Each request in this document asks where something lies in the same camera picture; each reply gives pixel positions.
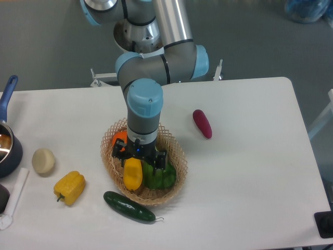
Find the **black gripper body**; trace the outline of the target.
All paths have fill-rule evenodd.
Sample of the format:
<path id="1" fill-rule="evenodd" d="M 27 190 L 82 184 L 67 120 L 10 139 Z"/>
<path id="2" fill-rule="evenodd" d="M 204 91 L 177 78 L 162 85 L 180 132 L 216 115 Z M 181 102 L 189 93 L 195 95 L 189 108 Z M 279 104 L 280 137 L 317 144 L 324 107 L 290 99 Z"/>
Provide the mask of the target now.
<path id="1" fill-rule="evenodd" d="M 143 160 L 148 164 L 153 164 L 156 158 L 156 142 L 157 140 L 155 139 L 148 144 L 142 144 L 138 139 L 135 142 L 128 139 L 125 149 L 125 159 L 135 158 Z"/>

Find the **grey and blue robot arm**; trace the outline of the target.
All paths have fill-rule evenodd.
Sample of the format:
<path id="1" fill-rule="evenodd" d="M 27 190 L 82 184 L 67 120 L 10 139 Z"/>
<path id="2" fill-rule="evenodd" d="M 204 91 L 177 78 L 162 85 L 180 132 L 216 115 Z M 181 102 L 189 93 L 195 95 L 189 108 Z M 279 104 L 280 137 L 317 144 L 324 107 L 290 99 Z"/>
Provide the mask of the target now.
<path id="1" fill-rule="evenodd" d="M 156 150 L 162 87 L 204 76 L 209 70 L 206 49 L 194 43 L 184 1 L 81 1 L 89 21 L 127 21 L 136 27 L 155 23 L 163 52 L 144 57 L 135 47 L 118 57 L 118 83 L 127 106 L 127 140 L 116 140 L 112 156 L 136 158 L 153 166 L 167 165 L 167 152 Z"/>

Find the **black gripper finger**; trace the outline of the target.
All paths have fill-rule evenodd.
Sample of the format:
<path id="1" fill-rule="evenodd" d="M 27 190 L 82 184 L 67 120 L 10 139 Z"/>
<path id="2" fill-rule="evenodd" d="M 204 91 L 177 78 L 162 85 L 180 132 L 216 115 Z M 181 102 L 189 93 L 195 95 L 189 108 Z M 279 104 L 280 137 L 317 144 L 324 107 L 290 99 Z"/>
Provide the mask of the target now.
<path id="1" fill-rule="evenodd" d="M 153 176 L 156 175 L 157 170 L 164 170 L 167 165 L 167 151 L 158 151 L 155 152 L 155 158 L 153 161 Z"/>
<path id="2" fill-rule="evenodd" d="M 121 167 L 124 167 L 127 159 L 127 144 L 122 139 L 116 139 L 112 149 L 112 157 L 117 158 L 121 162 Z"/>

